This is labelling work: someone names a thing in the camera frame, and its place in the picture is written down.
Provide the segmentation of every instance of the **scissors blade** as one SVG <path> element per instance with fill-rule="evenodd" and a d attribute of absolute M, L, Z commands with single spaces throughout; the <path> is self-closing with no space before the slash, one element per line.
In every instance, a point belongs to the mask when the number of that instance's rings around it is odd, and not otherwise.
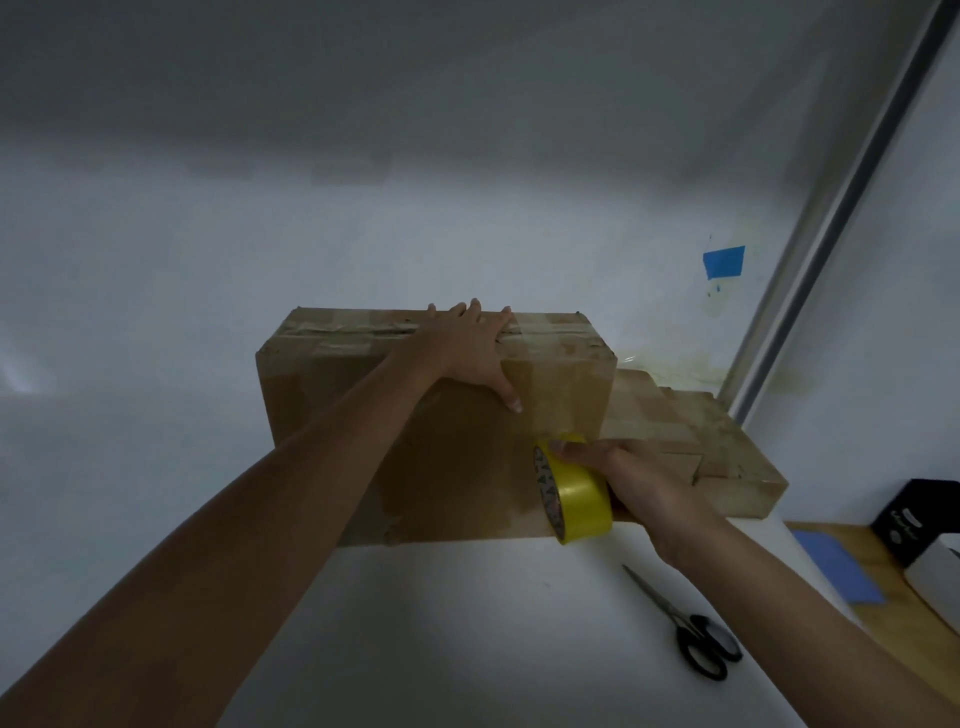
<path fill-rule="evenodd" d="M 640 578 L 640 575 L 636 573 L 636 571 L 628 567 L 626 564 L 621 564 L 620 566 L 623 567 L 623 570 L 629 574 L 630 578 L 634 580 L 634 583 L 636 583 L 636 585 L 639 586 L 647 596 L 653 599 L 654 603 L 660 607 L 667 616 L 681 616 L 681 613 L 677 610 L 677 608 L 668 602 L 662 595 L 660 595 L 660 592 Z"/>

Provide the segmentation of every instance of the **blue paper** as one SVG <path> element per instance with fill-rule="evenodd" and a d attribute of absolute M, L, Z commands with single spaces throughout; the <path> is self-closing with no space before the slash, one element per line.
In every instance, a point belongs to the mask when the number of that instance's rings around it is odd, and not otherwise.
<path fill-rule="evenodd" d="M 819 531 L 800 530 L 793 531 L 793 536 L 844 601 L 850 604 L 884 601 L 876 584 L 835 538 Z"/>
<path fill-rule="evenodd" d="M 707 280 L 728 279 L 743 273 L 743 251 L 746 246 L 724 248 L 720 251 L 704 253 L 704 268 Z"/>

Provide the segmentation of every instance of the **yellow tape roll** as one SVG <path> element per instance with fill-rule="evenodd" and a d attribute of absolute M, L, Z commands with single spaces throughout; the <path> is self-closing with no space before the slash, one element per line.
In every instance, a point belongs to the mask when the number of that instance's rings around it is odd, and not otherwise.
<path fill-rule="evenodd" d="M 584 443 L 580 435 L 564 434 L 562 440 Z M 547 519 L 561 544 L 599 536 L 613 526 L 610 493 L 603 476 L 579 465 L 560 460 L 547 445 L 534 445 L 534 467 Z"/>

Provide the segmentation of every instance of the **forearm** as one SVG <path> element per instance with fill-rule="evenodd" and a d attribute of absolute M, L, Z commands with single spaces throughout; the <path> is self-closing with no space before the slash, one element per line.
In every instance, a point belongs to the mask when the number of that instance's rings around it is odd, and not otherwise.
<path fill-rule="evenodd" d="M 399 352 L 240 475 L 0 698 L 0 723 L 214 722 L 436 378 Z"/>
<path fill-rule="evenodd" d="M 960 712 L 726 522 L 678 552 L 710 601 L 811 726 L 953 726 Z"/>

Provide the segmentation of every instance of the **scissors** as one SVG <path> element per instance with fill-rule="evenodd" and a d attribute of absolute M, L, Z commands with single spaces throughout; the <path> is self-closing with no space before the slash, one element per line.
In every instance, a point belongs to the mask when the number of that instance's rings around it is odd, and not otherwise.
<path fill-rule="evenodd" d="M 730 630 L 709 617 L 684 614 L 641 579 L 633 569 L 626 564 L 621 566 L 636 585 L 673 619 L 677 625 L 677 646 L 690 666 L 710 680 L 726 680 L 727 662 L 738 663 L 743 659 L 740 643 Z"/>

